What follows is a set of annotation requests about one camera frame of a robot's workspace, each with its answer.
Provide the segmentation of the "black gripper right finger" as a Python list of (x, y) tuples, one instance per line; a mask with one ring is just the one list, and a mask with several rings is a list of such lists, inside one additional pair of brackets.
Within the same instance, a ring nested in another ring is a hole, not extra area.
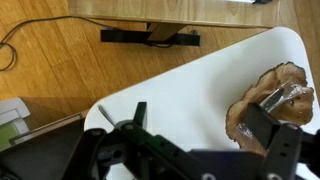
[(244, 123), (263, 148), (267, 149), (281, 123), (257, 104), (249, 103)]

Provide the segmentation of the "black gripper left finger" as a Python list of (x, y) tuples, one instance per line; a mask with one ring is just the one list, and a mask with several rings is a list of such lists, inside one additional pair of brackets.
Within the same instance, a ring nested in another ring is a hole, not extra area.
[(141, 128), (145, 128), (147, 124), (147, 103), (139, 102), (137, 104), (137, 108), (134, 114), (133, 122), (140, 126)]

